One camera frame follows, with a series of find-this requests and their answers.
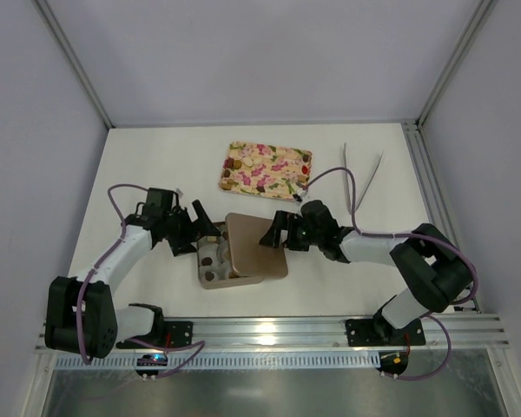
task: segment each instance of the colorful patterned cloth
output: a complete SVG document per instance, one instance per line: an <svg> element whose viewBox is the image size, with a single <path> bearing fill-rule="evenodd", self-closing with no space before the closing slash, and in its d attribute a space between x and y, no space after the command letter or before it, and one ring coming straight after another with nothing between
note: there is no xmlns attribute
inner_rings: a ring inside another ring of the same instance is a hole
<svg viewBox="0 0 521 417"><path fill-rule="evenodd" d="M232 142L219 185L233 193L293 200L308 183L312 160L308 150Z"/></svg>

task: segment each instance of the black mounting plate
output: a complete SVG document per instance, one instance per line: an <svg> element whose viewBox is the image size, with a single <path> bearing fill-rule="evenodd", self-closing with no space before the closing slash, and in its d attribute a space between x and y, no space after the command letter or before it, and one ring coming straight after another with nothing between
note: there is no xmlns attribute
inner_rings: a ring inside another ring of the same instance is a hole
<svg viewBox="0 0 521 417"><path fill-rule="evenodd" d="M144 336L136 336L135 339L145 341L151 345L160 348L183 348L191 344L193 340L193 322L192 321L165 321L162 334L154 337L151 334ZM118 349L140 349L138 345L132 341L121 341L115 345Z"/></svg>
<svg viewBox="0 0 521 417"><path fill-rule="evenodd" d="M411 346L424 346L426 344L425 332L419 319L412 321L401 330L401 334L409 336ZM404 346L403 337L399 341L385 342L374 330L374 319L349 319L346 320L347 345L351 348L366 348L374 346Z"/></svg>

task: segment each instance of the tabletop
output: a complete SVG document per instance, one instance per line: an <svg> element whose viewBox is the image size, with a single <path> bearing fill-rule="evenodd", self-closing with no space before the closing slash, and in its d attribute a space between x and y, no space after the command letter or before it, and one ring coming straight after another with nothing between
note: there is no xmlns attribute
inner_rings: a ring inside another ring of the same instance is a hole
<svg viewBox="0 0 521 417"><path fill-rule="evenodd" d="M379 169L357 210L364 230L405 231L427 222L423 198L399 123L214 126L193 128L112 129L82 223L70 273L87 267L120 233L106 191L128 182L143 187L180 189L181 203L199 199L213 222L230 212L272 218L276 210L295 211L294 202L237 195L218 188L221 167L234 141L307 149L313 152L312 175L347 163L358 186L368 182L375 161ZM115 199L127 215L144 201L138 189L117 189ZM330 174L309 190L338 223L351 225L344 179ZM327 260L317 249L287 251L289 274L260 284L204 289L195 255L173 257L166 242L144 256L115 293L117 308L131 302L162 307L177 317L357 315L373 314L406 285L392 267Z"/></svg>

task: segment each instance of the wall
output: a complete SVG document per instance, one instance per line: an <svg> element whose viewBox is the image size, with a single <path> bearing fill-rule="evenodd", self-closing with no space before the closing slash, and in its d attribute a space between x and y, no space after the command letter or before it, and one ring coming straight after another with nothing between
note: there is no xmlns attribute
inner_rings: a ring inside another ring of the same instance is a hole
<svg viewBox="0 0 521 417"><path fill-rule="evenodd" d="M49 0L118 126L414 118L478 0Z"/></svg>
<svg viewBox="0 0 521 417"><path fill-rule="evenodd" d="M66 273L106 129L30 1L0 1L0 416Z"/></svg>
<svg viewBox="0 0 521 417"><path fill-rule="evenodd" d="M498 2L425 132L481 304L521 363L521 0Z"/></svg>

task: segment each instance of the gray floor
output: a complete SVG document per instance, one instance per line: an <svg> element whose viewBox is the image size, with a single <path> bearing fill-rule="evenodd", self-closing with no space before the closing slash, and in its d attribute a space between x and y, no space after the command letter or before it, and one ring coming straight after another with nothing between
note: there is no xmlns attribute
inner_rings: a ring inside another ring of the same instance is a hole
<svg viewBox="0 0 521 417"><path fill-rule="evenodd" d="M413 352L406 374L436 367L444 352ZM380 378L373 369L182 373L130 382L134 372L55 372L44 416L506 416L485 351L454 352L420 382Z"/></svg>

